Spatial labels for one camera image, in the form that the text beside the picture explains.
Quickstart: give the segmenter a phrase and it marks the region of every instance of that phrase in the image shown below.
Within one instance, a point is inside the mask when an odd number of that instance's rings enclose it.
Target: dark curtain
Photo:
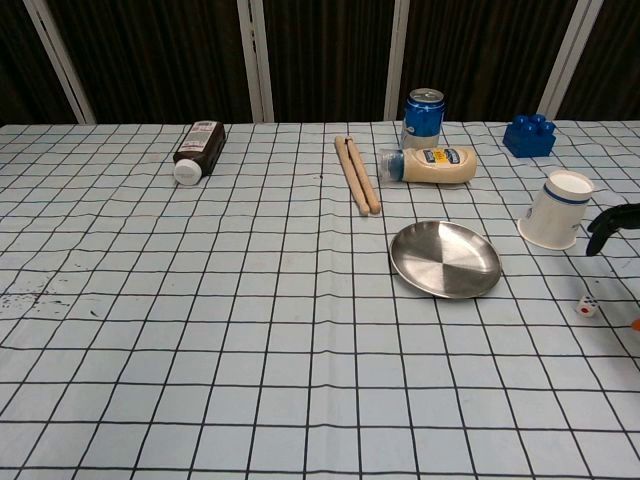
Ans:
[[[558,118],[640,119],[640,2],[603,3]]]
[[[398,118],[418,87],[445,95],[447,120],[534,113],[576,0],[411,2]]]
[[[0,125],[75,123],[22,0],[0,1]]]
[[[98,122],[250,122],[235,1],[49,0]]]
[[[265,0],[276,121],[381,120],[393,0]]]

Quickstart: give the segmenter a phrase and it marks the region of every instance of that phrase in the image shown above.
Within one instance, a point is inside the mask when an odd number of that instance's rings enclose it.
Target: metal plate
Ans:
[[[451,222],[409,225],[391,242],[391,263],[422,291],[444,298],[488,292],[500,278],[500,257],[473,230]]]

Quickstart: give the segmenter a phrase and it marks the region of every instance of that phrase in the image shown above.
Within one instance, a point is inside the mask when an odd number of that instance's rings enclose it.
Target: white cup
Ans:
[[[518,220],[520,235],[550,250],[573,246],[594,188],[593,182],[580,173],[551,173],[527,214]]]

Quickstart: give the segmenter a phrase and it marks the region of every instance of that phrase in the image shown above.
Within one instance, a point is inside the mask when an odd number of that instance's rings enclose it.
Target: lego block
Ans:
[[[502,143],[518,158],[546,157],[556,141],[553,135],[555,128],[544,115],[516,115],[507,126]]]

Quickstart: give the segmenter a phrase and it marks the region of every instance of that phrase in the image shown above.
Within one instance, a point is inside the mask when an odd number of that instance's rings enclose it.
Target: blue can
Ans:
[[[444,94],[431,88],[412,90],[404,107],[402,148],[433,148],[438,145],[444,117]]]

